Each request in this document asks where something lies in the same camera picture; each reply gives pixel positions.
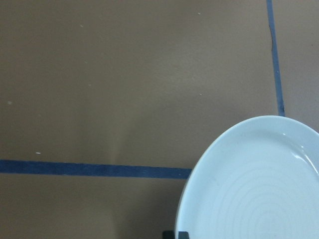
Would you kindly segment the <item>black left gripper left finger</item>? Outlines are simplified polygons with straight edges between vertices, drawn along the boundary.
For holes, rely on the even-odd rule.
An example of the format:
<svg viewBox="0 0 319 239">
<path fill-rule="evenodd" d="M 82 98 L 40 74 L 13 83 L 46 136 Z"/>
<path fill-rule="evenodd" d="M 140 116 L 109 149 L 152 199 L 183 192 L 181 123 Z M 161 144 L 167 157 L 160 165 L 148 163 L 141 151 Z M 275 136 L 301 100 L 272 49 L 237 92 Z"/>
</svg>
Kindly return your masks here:
<svg viewBox="0 0 319 239">
<path fill-rule="evenodd" d="M 163 231 L 162 239 L 174 239 L 174 231 Z"/>
</svg>

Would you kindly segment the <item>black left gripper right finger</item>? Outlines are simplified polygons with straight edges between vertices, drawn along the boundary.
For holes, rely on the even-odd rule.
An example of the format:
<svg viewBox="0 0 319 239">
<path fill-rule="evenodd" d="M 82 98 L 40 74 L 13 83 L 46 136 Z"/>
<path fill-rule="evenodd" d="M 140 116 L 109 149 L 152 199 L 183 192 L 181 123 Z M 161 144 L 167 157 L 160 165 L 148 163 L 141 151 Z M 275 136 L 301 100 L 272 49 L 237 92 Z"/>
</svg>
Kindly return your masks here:
<svg viewBox="0 0 319 239">
<path fill-rule="evenodd" d="M 178 239 L 189 239 L 189 233 L 188 232 L 178 232 Z"/>
</svg>

